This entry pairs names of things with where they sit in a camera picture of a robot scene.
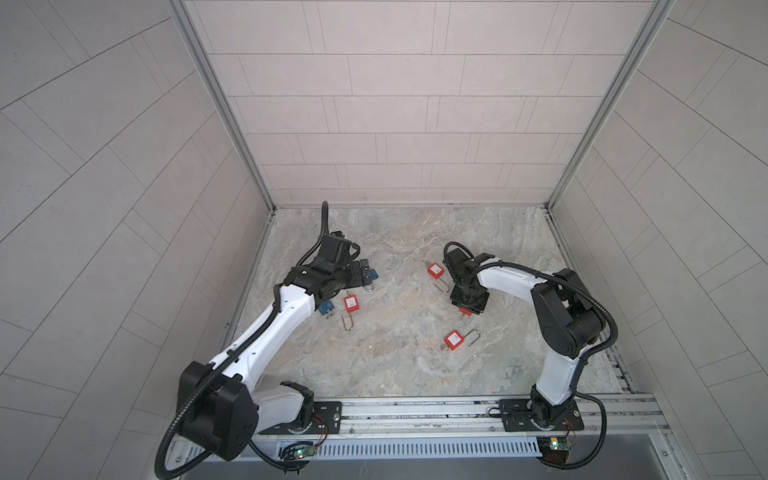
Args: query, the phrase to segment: tiled wall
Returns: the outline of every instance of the tiled wall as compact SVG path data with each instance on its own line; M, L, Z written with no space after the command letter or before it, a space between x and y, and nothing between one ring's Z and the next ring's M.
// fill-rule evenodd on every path
M161 0L0 2L0 476L139 478L266 215Z
M547 200L650 6L185 3L280 205Z
M768 478L765 25L678 0L554 209L699 480Z

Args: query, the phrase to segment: cable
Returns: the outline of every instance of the cable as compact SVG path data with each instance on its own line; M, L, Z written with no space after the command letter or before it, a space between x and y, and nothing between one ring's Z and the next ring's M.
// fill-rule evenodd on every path
M297 266L303 265L304 262L306 262L306 259L310 258L310 255L315 253L315 250L317 250L323 242L323 237L328 233L328 202L323 202L323 207L320 209L320 235L317 237L315 244L312 245L312 248L302 255L301 260L296 263Z

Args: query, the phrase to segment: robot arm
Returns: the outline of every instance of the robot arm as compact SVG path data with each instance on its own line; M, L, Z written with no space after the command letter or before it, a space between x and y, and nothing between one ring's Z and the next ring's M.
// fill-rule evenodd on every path
M457 248L448 251L450 246ZM573 270L563 269L546 275L524 266L502 266L505 262L500 259L488 253L474 257L455 242L448 243L443 253L443 261L456 283L451 292L454 305L481 313L488 301L488 289L492 289L516 296L536 309L548 351L541 375L531 387L531 410L537 426L550 428L573 402L588 357L585 353L592 349L607 325L603 314L586 296L567 291L545 278L560 279L561 283L576 286L586 293L586 287Z

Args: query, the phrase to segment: red padlock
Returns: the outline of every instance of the red padlock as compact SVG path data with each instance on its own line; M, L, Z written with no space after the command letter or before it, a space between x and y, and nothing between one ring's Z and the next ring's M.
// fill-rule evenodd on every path
M458 330L452 331L446 338L445 338L445 344L450 348L451 350L456 350L459 345L464 343L464 337L461 333L458 332Z

